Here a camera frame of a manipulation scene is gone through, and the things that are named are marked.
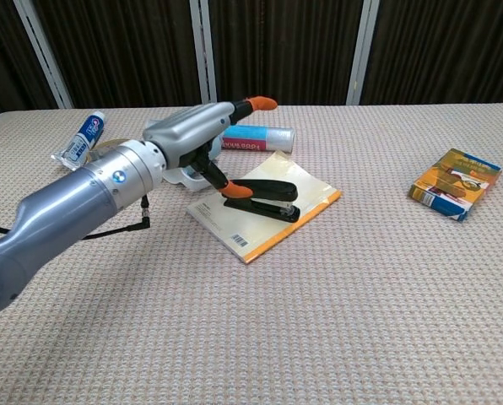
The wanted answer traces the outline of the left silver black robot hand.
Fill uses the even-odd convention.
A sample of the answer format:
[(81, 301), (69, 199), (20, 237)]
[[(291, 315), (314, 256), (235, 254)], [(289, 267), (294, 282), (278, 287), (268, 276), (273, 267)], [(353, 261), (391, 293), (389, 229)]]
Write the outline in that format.
[(143, 139), (165, 156), (164, 179), (196, 192), (213, 186), (229, 198), (250, 198), (252, 189), (227, 179), (214, 163), (221, 149), (219, 136), (229, 126), (254, 111), (271, 111), (278, 103), (266, 96), (233, 102), (196, 105), (164, 120), (152, 120), (143, 130)]

